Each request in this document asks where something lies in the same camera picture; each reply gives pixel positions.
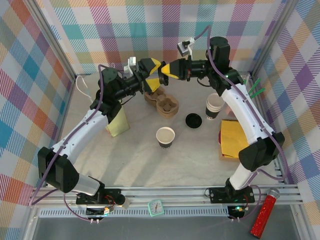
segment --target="clock face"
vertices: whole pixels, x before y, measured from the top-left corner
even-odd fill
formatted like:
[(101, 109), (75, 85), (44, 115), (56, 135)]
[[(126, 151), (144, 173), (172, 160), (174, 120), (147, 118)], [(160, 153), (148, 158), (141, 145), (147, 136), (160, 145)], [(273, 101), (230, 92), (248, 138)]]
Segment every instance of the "clock face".
[(151, 215), (158, 215), (164, 212), (164, 206), (161, 200), (155, 200), (149, 203), (149, 210)]

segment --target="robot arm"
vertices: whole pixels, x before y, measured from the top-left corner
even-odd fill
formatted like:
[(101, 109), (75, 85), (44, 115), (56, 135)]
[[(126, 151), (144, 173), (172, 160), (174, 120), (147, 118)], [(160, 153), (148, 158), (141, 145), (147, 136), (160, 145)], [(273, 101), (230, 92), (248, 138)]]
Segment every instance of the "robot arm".
[[(177, 47), (180, 53), (186, 54), (188, 52), (186, 44), (179, 43)], [(235, 84), (243, 93), (245, 99), (240, 96), (233, 86), (214, 71), (209, 62), (208, 54), (212, 56), (217, 69)], [(210, 39), (210, 52), (206, 52), (207, 60), (192, 60), (189, 55), (188, 59), (181, 58), (167, 64), (161, 71), (165, 75), (178, 80), (190, 81), (191, 78), (202, 79), (208, 77), (210, 86), (229, 105), (241, 124), (249, 146), (239, 152), (240, 165), (226, 181), (225, 192), (228, 198), (232, 199), (237, 195), (241, 195), (242, 190), (248, 188), (248, 182), (258, 168), (268, 165), (279, 153), (270, 137), (264, 132), (264, 129), (261, 129), (247, 102), (253, 107), (258, 119), (264, 124), (264, 128), (272, 134), (280, 146), (283, 145), (285, 138), (281, 132), (275, 133), (262, 118), (249, 97), (240, 74), (229, 66), (229, 55), (230, 45), (228, 40), (224, 37), (212, 37)]]
[[(122, 78), (116, 69), (106, 67), (102, 71), (103, 92), (101, 92), (101, 88), (97, 91), (96, 98), (83, 119), (51, 149), (43, 147), (38, 152), (40, 178), (44, 176), (49, 163), (59, 151), (59, 155), (48, 170), (46, 182), (64, 193), (76, 192), (79, 198), (86, 199), (85, 202), (109, 204), (106, 202), (105, 196), (112, 194), (105, 191), (105, 185), (92, 177), (79, 174), (74, 168), (74, 164), (88, 142), (111, 123), (118, 114), (122, 107), (119, 100), (126, 96), (134, 96), (138, 91), (141, 93), (154, 92), (160, 84), (168, 85), (168, 77), (163, 75), (160, 70), (158, 78), (147, 79), (164, 65), (164, 62), (153, 58), (141, 59), (134, 66), (129, 66), (131, 69), (129, 78)], [(113, 196), (114, 199), (118, 199), (117, 204), (122, 203), (123, 197), (119, 200), (118, 197), (121, 197), (119, 192), (114, 193)]]

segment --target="cardboard cup holder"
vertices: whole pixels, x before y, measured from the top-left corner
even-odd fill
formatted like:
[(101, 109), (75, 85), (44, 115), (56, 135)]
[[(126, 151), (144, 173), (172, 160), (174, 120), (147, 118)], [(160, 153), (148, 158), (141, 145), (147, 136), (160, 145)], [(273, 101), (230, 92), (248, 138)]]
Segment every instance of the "cardboard cup holder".
[(159, 87), (152, 94), (145, 92), (144, 99), (156, 107), (157, 112), (167, 119), (172, 118), (179, 110), (179, 102), (177, 99), (172, 95), (166, 94), (162, 87)]

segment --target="white paper cup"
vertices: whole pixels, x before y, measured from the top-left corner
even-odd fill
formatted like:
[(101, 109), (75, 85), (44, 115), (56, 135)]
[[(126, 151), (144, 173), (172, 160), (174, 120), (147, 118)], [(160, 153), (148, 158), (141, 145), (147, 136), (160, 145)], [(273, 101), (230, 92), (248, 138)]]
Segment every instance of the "white paper cup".
[(206, 100), (205, 115), (208, 119), (215, 119), (224, 107), (225, 101), (217, 93), (212, 93)]
[(172, 128), (164, 126), (156, 131), (155, 137), (158, 140), (160, 147), (163, 149), (168, 149), (172, 145), (172, 142), (175, 139), (175, 131)]

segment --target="yellow cloth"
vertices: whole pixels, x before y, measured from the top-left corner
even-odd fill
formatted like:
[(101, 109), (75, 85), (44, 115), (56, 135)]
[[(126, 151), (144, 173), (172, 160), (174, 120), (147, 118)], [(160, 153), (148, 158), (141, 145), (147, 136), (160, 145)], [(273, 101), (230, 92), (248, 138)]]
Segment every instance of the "yellow cloth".
[(239, 158), (239, 152), (248, 147), (244, 130), (238, 121), (222, 120), (221, 152), (226, 158)]

